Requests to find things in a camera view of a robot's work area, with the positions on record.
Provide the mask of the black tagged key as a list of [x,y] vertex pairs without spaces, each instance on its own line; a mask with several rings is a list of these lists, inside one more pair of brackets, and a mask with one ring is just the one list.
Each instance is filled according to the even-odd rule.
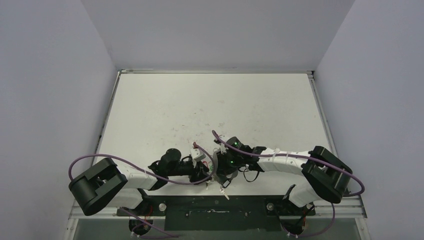
[[230,200],[230,197],[226,193],[226,188],[231,184],[230,179],[226,179],[223,183],[220,184],[219,192],[227,199]]

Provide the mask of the metal key holder ring plate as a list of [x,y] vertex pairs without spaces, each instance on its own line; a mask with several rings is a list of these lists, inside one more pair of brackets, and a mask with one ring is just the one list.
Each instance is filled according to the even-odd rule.
[[222,184],[225,180],[230,179],[231,183],[238,176],[238,167],[235,165],[235,158],[228,151],[221,152],[217,150],[212,155],[212,163],[215,172],[213,178]]

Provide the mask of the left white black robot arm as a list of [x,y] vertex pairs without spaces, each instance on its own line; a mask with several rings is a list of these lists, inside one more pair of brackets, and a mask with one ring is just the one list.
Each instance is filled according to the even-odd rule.
[[167,183],[171,177],[188,177],[187,185],[198,185],[213,176],[201,161],[203,155],[197,148],[191,149],[184,158],[176,148],[168,149],[165,154],[148,166],[148,170],[110,154],[101,154],[102,160],[83,173],[74,177],[72,168],[68,170],[68,188],[84,215],[92,216],[105,207],[125,207],[136,215],[144,215],[149,210],[149,201],[142,191],[155,191]]

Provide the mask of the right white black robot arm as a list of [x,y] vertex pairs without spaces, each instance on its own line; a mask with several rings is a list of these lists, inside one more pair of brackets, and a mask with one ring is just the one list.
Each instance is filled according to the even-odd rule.
[[215,143],[220,146],[215,152],[215,173],[224,187],[232,181],[236,171],[281,172],[304,177],[304,183],[290,186],[282,201],[284,211],[290,215],[317,200],[340,203],[353,174],[344,162],[323,146],[315,146],[310,151],[289,152],[265,146],[250,147],[235,136],[227,141],[218,137]]

